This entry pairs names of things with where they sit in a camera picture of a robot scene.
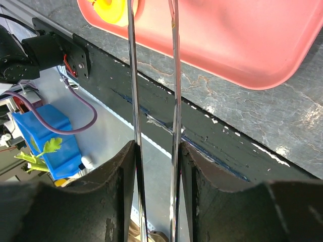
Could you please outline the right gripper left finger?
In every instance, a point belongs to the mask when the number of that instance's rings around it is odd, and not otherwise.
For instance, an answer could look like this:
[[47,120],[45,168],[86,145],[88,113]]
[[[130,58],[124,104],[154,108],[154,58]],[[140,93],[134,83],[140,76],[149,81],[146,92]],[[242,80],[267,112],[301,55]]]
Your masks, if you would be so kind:
[[127,241],[135,143],[63,188],[1,183],[1,241]]

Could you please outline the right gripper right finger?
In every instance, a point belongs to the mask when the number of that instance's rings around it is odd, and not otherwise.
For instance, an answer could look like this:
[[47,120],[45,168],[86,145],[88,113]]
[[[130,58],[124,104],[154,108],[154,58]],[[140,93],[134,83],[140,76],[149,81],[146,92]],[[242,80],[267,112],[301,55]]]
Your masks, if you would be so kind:
[[322,241],[322,181],[249,183],[181,144],[191,241]]

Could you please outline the metal tongs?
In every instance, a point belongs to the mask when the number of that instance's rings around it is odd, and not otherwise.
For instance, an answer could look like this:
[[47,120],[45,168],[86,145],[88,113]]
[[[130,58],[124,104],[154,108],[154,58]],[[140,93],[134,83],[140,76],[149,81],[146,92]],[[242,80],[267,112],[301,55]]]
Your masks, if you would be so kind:
[[[175,108],[172,134],[172,173],[171,173],[171,193],[170,193],[170,235],[169,241],[178,241],[179,225],[179,204],[180,204],[180,143],[181,143],[181,63],[180,63],[180,35],[179,35],[179,4],[178,1],[169,1],[172,24],[172,42],[174,59],[174,88],[175,88]],[[133,91],[133,117],[135,138],[141,138],[139,121],[139,102],[137,90],[137,58],[134,14],[132,2],[127,1],[128,10],[128,42],[131,67],[131,81]]]

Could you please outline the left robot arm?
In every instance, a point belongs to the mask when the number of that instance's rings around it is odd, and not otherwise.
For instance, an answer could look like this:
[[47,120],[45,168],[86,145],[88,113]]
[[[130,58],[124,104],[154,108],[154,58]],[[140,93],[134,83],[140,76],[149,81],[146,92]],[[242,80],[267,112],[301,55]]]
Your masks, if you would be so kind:
[[34,80],[40,72],[61,65],[64,52],[53,35],[18,39],[1,26],[1,83]]

